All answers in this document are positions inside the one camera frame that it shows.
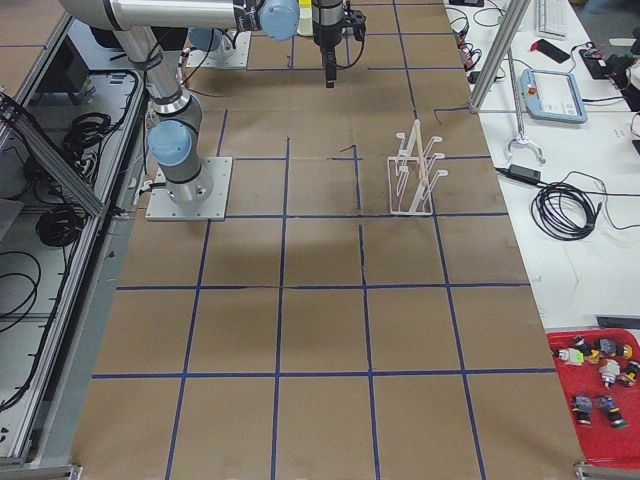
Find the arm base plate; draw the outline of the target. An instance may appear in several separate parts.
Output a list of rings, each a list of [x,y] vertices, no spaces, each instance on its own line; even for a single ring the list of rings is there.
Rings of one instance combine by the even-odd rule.
[[[223,33],[217,29],[190,29],[186,66],[195,68],[245,69],[251,41],[250,32]]]
[[[161,167],[155,181],[165,186],[151,192],[146,219],[150,221],[224,221],[232,177],[232,157],[201,157],[201,171],[193,181],[168,181]]]

